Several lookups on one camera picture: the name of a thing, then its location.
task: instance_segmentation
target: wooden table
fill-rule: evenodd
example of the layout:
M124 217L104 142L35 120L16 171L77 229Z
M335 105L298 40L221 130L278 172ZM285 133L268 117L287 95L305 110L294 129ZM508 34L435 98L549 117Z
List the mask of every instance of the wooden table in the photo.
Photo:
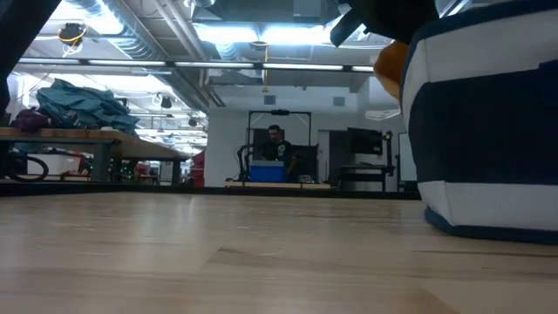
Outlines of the wooden table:
M331 185L325 183L276 183L276 182L238 182L227 181L225 188L303 188L303 189L330 189Z
M188 157L164 147L119 131L42 129L23 133L13 127L0 127L0 141L6 143L42 143L47 147L93 154L92 181L109 181L110 159L118 169L122 160L157 160L173 162L173 185L180 183L180 163Z
M555 314L558 247L464 239L420 201L0 200L3 314Z

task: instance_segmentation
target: blue bin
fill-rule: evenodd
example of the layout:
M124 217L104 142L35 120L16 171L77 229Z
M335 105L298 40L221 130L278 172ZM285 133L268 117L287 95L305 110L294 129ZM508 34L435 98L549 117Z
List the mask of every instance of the blue bin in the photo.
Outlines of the blue bin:
M287 174L282 161L253 161L250 167L252 182L286 182Z

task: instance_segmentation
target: red object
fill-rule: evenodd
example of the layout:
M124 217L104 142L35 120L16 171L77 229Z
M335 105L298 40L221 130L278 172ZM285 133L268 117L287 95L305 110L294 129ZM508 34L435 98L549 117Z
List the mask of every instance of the red object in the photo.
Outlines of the red object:
M205 185L203 177L203 169L206 166L206 152L201 152L192 157L192 166L190 166L190 175L195 188L203 188Z

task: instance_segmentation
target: computer monitor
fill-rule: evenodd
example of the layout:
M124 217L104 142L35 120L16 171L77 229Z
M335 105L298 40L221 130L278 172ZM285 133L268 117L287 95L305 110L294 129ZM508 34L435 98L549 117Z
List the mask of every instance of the computer monitor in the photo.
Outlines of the computer monitor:
M349 145L352 154L384 153L384 140L382 133L374 130L348 128Z

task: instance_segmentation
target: fluorescent light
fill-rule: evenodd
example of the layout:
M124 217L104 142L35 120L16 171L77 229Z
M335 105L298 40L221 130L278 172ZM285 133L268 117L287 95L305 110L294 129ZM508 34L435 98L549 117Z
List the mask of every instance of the fluorescent light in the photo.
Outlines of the fluorescent light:
M73 85L77 86L77 87L90 87L90 88L94 88L100 91L105 91L106 90L106 86L99 84L98 82L96 82L95 80L88 78L85 75L81 75L81 74L57 74L57 73L52 73L49 75L52 78L55 79L63 79L67 82L72 83Z
M146 76L146 75L173 75L172 71L132 71L133 75Z
M191 139L188 141L179 141L174 143L176 146L184 146L184 145L207 145L208 139Z
M145 118L174 118L170 113L129 113L133 117L145 117Z
M124 92L141 92L156 94L157 92L172 92L169 85L163 84L154 76L115 76L115 75L90 75L97 83L108 86L118 94Z
M299 64L263 64L268 70L315 70L315 71L342 71L342 65L299 65Z
M90 65L113 66L165 66L165 61L132 61L132 60L89 60Z
M176 62L178 67L198 67L209 69L254 69L254 64L246 62Z
M194 24L200 40L213 44L251 43L258 41L252 26L211 26Z
M203 135L205 132L203 130L163 130L163 132L159 132L158 129L139 129L136 130L138 135L145 135L145 136L167 136L167 135L176 135L176 136L188 136L188 135Z
M373 73L373 72L374 72L374 67L373 67L373 66L353 65L353 66L352 66L352 71L353 71L353 72L369 72L369 73Z
M191 153L191 154L193 154L193 155L196 155L196 154L201 153L201 150L198 149L198 148L191 148L191 149L182 149L182 152L184 152L184 153L186 153L186 154Z
M79 65L79 60L67 58L20 58L19 63L28 65Z
M260 40L268 44L327 44L330 33L323 26L271 26L263 32Z

